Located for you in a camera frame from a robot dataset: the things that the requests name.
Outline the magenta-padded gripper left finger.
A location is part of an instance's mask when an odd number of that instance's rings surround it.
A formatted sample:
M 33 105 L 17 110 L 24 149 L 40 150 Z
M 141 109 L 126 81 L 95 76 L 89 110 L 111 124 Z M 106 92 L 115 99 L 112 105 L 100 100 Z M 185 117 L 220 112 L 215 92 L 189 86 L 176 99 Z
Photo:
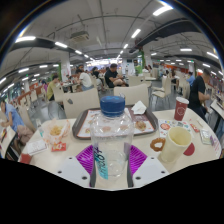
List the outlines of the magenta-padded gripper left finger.
M 93 147 L 87 146 L 78 155 L 68 156 L 55 174 L 84 188 L 94 188 L 96 168 Z

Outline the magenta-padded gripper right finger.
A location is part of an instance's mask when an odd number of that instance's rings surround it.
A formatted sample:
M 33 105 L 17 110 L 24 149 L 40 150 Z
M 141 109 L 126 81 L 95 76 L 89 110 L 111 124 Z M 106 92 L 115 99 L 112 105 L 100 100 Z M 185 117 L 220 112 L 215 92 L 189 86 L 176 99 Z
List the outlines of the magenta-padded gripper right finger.
M 127 168 L 129 188 L 143 187 L 168 174 L 169 172 L 155 156 L 147 156 L 136 146 L 131 146 Z

